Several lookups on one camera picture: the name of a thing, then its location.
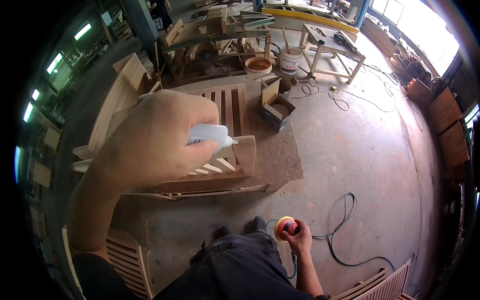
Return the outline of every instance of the dusty hand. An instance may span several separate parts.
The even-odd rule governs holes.
[[[115,130],[92,161],[92,172],[122,190],[185,176],[206,164],[218,148],[213,141],[186,146],[190,129],[199,123],[218,124],[214,102],[170,90],[156,92]]]
[[[303,220],[295,220],[300,225],[300,232],[294,236],[289,235],[286,231],[280,233],[280,237],[287,240],[290,248],[297,255],[310,253],[312,247],[312,233],[307,223]]]

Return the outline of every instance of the cardboard box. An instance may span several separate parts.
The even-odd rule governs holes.
[[[278,94],[281,78],[262,79],[262,119],[277,131],[290,122],[295,106]]]

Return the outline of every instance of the orbital sander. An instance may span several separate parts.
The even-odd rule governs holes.
[[[280,218],[275,224],[275,237],[278,241],[286,242],[280,237],[280,232],[286,231],[289,235],[294,236],[300,232],[300,225],[290,216]]]

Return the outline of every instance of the glue bottle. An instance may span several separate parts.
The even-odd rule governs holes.
[[[190,129],[187,146],[204,140],[211,140],[218,143],[218,149],[215,153],[220,151],[223,147],[230,147],[232,144],[239,143],[228,136],[228,129],[226,126],[200,123]]]

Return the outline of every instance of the fluorescent light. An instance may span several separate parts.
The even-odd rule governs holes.
[[[18,183],[18,163],[20,161],[21,149],[19,146],[15,149],[15,183]]]
[[[33,100],[36,101],[39,95],[40,95],[40,92],[38,90],[33,91],[33,94],[32,94]]]
[[[59,54],[57,54],[57,56],[53,59],[52,63],[51,63],[51,64],[48,66],[48,68],[47,68],[47,72],[48,72],[49,74],[52,74],[53,69],[55,69],[55,67],[58,65],[58,63],[60,62],[61,58],[62,58],[62,57],[61,57],[61,54],[59,53]]]
[[[84,28],[82,28],[77,34],[75,34],[75,36],[74,36],[75,40],[78,41],[78,40],[85,34],[85,32],[87,32],[88,30],[90,30],[90,28],[92,28],[92,27],[90,26],[90,23],[88,23],[87,25],[85,25]]]
[[[25,111],[25,115],[24,115],[25,123],[28,123],[28,118],[30,117],[32,110],[33,110],[33,105],[32,103],[28,102],[27,110]]]

